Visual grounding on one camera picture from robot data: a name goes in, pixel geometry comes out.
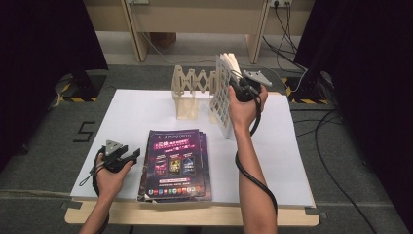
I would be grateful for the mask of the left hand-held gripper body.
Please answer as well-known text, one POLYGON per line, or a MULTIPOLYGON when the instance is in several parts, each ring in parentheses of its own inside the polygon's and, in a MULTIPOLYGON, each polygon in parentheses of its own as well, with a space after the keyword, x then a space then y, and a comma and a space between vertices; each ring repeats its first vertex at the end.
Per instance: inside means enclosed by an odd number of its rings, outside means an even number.
POLYGON ((122 143, 107 140, 104 147, 104 166, 112 173, 119 172, 127 163, 127 161, 121 155, 122 143))

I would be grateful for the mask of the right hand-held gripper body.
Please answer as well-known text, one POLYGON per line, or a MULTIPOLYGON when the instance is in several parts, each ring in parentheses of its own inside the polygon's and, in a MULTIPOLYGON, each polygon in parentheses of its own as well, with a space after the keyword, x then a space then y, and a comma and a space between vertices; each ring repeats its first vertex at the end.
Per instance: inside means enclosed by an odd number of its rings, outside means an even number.
POLYGON ((240 102, 248 102, 259 97, 261 86, 271 87, 273 83, 269 81, 261 71, 232 71, 232 87, 236 98, 240 102))

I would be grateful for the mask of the white picture-grid cover book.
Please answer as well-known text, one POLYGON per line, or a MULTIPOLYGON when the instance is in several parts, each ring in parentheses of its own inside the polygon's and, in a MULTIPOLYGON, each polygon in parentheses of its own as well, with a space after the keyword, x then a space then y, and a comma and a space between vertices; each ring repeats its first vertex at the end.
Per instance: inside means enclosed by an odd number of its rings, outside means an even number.
POLYGON ((242 74, 234 54, 224 53, 216 57, 215 91, 209 107, 225 138, 230 138, 233 134, 229 115, 228 88, 231 86, 231 82, 237 84, 241 77, 242 74))

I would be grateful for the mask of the beige expandable book rack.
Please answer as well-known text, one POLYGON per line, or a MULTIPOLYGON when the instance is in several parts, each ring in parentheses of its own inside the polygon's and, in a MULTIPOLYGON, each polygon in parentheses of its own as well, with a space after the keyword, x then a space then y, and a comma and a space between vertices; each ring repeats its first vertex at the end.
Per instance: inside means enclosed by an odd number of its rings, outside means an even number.
POLYGON ((209 103, 213 97, 215 71, 197 73, 194 68, 184 71, 181 65, 174 67, 171 81, 171 96, 175 104, 178 120, 197 120, 202 110, 206 110, 209 122, 217 124, 209 103))

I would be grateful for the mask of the person's right hand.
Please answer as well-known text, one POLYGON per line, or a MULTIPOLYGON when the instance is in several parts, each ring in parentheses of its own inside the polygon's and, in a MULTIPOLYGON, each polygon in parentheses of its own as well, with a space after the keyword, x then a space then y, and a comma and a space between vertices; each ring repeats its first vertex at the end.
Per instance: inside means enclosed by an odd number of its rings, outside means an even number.
POLYGON ((264 109, 268 97, 267 89, 262 86, 261 93, 256 100, 240 102, 236 98, 236 93, 232 87, 228 88, 229 94, 229 113, 233 128, 236 132, 240 130, 248 131, 251 123, 258 113, 264 109))

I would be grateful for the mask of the person's left hand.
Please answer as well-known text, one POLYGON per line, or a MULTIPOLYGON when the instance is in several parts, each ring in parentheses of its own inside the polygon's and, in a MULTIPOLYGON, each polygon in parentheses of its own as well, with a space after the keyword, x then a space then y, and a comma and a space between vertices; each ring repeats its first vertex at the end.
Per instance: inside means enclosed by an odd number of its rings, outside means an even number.
POLYGON ((103 154, 97 157, 96 180, 99 189, 98 202, 113 202, 117 194, 121 191, 125 176, 133 166, 133 161, 127 164, 117 173, 111 173, 102 166, 103 154))

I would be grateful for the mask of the white board sheet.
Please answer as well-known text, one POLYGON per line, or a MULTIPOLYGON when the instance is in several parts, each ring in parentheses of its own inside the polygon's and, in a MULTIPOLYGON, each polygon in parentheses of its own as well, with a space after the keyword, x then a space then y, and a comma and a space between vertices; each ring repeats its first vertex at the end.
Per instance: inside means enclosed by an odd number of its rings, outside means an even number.
MULTIPOLYGON (((235 164, 236 142, 225 138, 202 110, 197 120, 178 120, 170 91, 118 90, 108 107, 94 143, 72 188, 77 198, 94 198, 90 178, 97 151, 108 139, 127 145, 129 152, 146 150, 151 130, 198 129, 207 136, 212 201, 239 201, 235 164)), ((270 95, 259 126, 252 136, 267 186, 281 207, 311 207, 313 194, 300 156, 289 103, 283 95, 270 95)))

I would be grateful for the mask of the gray tape piece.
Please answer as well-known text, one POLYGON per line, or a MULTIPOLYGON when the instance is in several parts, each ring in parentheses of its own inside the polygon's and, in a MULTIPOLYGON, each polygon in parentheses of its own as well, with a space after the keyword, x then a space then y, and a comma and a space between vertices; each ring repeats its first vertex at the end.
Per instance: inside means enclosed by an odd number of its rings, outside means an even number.
POLYGON ((327 213, 321 212, 318 208, 305 208, 306 215, 318 215, 321 219, 327 219, 327 213))
POLYGON ((78 202, 78 201, 63 201, 60 205, 60 207, 63 210, 67 210, 67 209, 76 209, 76 210, 80 210, 82 207, 83 203, 82 202, 78 202))

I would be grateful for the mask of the striped-edge black stand base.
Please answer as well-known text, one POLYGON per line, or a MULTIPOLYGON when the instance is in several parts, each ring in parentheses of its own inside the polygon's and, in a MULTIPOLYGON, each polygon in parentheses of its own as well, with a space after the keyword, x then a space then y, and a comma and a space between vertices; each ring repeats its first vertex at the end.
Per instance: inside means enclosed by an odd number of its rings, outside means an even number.
POLYGON ((105 80, 105 74, 86 74, 81 77, 66 78, 66 83, 57 93, 57 100, 71 102, 96 101, 105 80))
POLYGON ((284 77, 285 94, 292 103, 328 104, 325 91, 319 80, 304 72, 297 77, 284 77))

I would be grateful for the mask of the light wooden table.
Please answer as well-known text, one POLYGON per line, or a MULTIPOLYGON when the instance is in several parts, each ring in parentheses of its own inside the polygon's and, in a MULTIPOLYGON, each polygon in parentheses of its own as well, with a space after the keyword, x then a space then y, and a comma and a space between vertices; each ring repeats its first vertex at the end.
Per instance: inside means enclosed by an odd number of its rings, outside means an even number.
MULTIPOLYGON (((128 173, 122 191, 110 210, 110 221, 113 224, 137 225, 188 225, 188 226, 240 226, 242 216, 237 203, 193 202, 172 204, 151 204, 137 201, 137 190, 143 164, 136 163, 128 173)), ((94 207, 94 198, 77 198, 82 202, 80 210, 68 209, 66 222, 81 224, 94 207)), ((316 226, 319 216, 306 214, 305 208, 311 207, 281 207, 279 206, 278 224, 280 226, 316 226)))

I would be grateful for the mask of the beige wooden desk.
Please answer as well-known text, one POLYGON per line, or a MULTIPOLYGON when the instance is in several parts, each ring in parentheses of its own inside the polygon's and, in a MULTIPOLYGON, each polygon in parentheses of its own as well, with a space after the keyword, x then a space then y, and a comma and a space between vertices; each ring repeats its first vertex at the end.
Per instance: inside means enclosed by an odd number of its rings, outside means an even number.
POLYGON ((282 25, 300 36, 316 0, 292 0, 270 8, 270 0, 83 0, 94 29, 130 34, 136 60, 144 62, 150 32, 241 34, 249 61, 258 62, 264 35, 282 35, 282 25))

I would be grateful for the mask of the black curtain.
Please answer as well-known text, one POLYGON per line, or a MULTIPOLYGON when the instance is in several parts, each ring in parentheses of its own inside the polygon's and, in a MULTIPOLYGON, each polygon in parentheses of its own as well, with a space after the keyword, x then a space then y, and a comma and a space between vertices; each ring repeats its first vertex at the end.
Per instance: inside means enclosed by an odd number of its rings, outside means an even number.
POLYGON ((315 0, 295 60, 331 76, 359 149, 413 232, 413 0, 315 0))
POLYGON ((0 0, 0 172, 66 74, 105 69, 84 0, 0 0))

